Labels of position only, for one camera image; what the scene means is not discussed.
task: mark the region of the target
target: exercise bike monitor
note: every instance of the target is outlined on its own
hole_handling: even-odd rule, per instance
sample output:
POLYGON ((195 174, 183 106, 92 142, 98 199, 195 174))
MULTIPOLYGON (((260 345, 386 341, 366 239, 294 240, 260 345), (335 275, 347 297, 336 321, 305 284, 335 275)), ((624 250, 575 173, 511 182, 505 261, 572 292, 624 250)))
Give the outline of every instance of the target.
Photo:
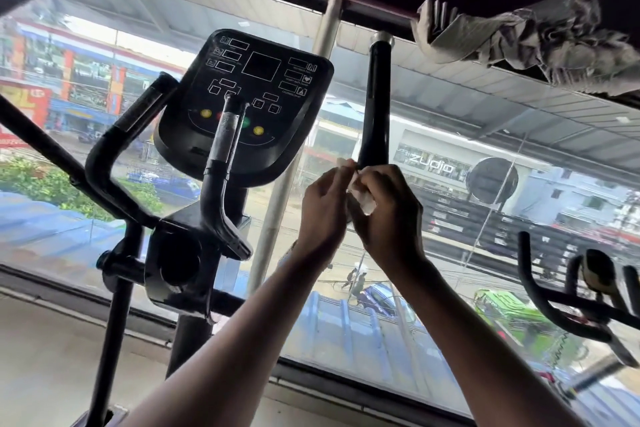
POLYGON ((169 100, 154 144, 169 164, 202 180, 225 96, 249 107, 229 186, 276 179, 307 137, 333 76, 329 60, 231 29, 214 32, 169 100))

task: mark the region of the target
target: person's right hand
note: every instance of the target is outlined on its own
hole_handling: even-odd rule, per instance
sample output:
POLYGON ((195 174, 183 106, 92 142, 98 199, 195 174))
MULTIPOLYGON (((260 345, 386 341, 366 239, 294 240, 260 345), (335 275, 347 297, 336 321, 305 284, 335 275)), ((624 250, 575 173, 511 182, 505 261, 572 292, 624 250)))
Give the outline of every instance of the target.
POLYGON ((426 261, 422 247, 422 205, 396 165, 366 167, 354 186, 368 190, 376 202, 366 216, 355 199, 347 201, 353 227, 365 250, 387 275, 398 266, 426 261))

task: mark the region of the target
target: green foliage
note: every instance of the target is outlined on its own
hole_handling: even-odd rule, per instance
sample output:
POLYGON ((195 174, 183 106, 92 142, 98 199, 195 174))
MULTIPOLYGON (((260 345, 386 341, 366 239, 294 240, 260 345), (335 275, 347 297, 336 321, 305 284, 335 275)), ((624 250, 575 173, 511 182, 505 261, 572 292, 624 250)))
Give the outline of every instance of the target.
MULTIPOLYGON (((162 203, 152 184, 131 183, 125 180, 120 182, 149 211, 158 213, 162 210, 162 203)), ((87 218, 113 220, 111 214, 73 187, 64 172, 36 160, 15 157, 0 162, 0 190, 17 192, 34 201, 45 201, 55 204, 60 209, 77 211, 87 218)))

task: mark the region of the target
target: green vehicle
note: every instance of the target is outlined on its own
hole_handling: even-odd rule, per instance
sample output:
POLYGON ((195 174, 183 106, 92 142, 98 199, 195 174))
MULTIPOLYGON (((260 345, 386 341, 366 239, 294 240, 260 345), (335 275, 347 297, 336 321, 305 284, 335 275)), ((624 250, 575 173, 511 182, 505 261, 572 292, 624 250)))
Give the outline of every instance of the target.
POLYGON ((476 312, 526 360, 566 367, 587 357, 583 339, 551 323, 528 298, 509 291, 479 289, 476 312))

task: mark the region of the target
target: orange pillar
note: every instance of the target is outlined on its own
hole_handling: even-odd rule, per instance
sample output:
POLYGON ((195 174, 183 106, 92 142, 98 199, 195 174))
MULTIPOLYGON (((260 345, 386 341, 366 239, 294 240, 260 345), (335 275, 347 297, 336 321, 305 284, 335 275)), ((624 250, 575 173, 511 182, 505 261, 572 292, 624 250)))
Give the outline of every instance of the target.
POLYGON ((111 85, 107 96, 107 112, 120 115, 122 109, 122 91, 124 89, 124 78, 127 77, 127 68, 113 65, 111 67, 111 85))
POLYGON ((65 50, 65 65, 62 68, 62 90, 60 91, 60 98, 69 100, 69 93, 71 92, 71 71, 74 68, 74 52, 70 49, 65 50))
POLYGON ((11 55, 12 78, 24 80, 24 52, 26 50, 23 35, 13 38, 13 53, 11 55))

